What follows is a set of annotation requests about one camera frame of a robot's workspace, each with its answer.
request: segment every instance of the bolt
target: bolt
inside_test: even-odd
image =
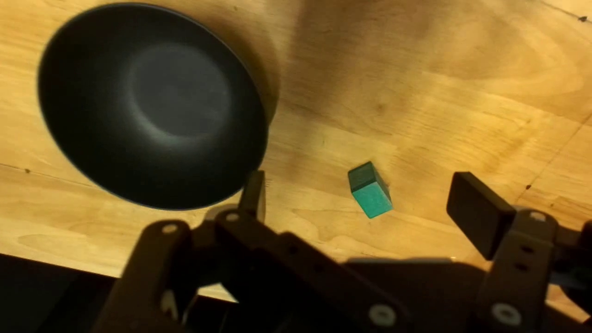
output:
[[[164,226],[164,234],[165,236],[171,236],[171,234],[177,234],[178,232],[178,226],[177,225],[167,225]]]
[[[397,324],[397,313],[391,306],[375,304],[369,311],[369,317],[375,326],[393,328]]]
[[[493,317],[504,324],[504,326],[521,326],[523,324],[523,315],[517,308],[510,304],[495,304],[493,306]]]

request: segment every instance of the green cube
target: green cube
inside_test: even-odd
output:
[[[352,195],[369,219],[376,219],[393,210],[387,186],[371,162],[352,169],[349,178]]]

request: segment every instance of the table surface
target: table surface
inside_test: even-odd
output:
[[[101,0],[0,3],[0,252],[119,276],[141,230],[199,226],[80,175],[45,128],[47,41]],[[249,65],[271,110],[267,225],[336,260],[454,258],[484,267],[447,215],[473,171],[569,228],[592,217],[592,3],[156,0],[204,23]],[[375,162],[395,212],[367,221],[347,173]],[[550,304],[584,319],[560,291]]]

